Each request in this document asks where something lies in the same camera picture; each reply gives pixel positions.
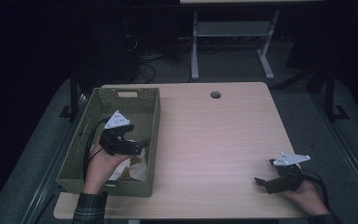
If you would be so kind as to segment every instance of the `hand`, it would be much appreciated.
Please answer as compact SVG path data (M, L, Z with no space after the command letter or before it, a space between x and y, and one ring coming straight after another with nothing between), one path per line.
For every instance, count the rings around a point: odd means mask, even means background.
M293 203L310 216L321 216L330 214L330 211L324 205L318 190L309 180L304 180L298 190L287 190L281 192L281 195Z
M99 144L100 138L94 144L89 157L91 158L102 147ZM86 175L86 183L83 188L83 193L100 194L104 183L113 174L116 168L126 159L130 158L128 155L112 156L105 150L101 150L96 154L91 161L89 161L89 168Z

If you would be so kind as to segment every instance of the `black object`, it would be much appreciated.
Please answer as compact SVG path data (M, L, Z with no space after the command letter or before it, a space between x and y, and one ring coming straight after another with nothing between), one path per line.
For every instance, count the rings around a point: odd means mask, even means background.
M274 165L274 161L274 159L271 159L269 160L269 163L275 166L278 171L279 177L270 181L265 181L263 179L255 177L255 182L258 186L265 187L268 194L279 193L285 190L297 190L303 180L307 179L315 184L318 184L322 188L322 192L324 195L324 205L328 210L330 210L327 189L324 182L319 176L319 179L317 179L308 175L303 175L303 170L295 164L287 166L276 166Z
M140 155L144 145L138 142L127 141L124 138L124 134L132 132L133 127L133 124L129 124L103 130L100 145L111 155Z
M275 160L269 160L271 165L274 165ZM297 165L292 164L288 166L275 166L278 170L279 178L265 181L263 179L255 177L255 182L259 186L266 188L267 193L278 193L285 190L297 190L304 178L302 172Z

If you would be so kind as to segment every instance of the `wooden table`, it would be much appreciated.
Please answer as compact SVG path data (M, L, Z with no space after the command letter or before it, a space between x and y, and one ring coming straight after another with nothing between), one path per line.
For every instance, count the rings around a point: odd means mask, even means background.
M161 117L151 198L109 197L106 218L303 217L254 177L276 178L269 159L293 152L264 83L116 85L158 87ZM220 99L211 97L219 91ZM78 195L61 193L57 218L72 218Z

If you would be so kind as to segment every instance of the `hole in table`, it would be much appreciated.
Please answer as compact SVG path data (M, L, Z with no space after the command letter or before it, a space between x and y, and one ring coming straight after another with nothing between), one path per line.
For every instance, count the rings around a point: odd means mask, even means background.
M222 93L220 93L219 91L213 91L211 92L211 97L214 99L219 99L220 97L222 97Z

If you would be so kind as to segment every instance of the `plaid sleeve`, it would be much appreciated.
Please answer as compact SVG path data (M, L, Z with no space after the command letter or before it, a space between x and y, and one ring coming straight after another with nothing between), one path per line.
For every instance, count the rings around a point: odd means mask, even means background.
M107 193L80 193L74 213L73 224L103 224Z

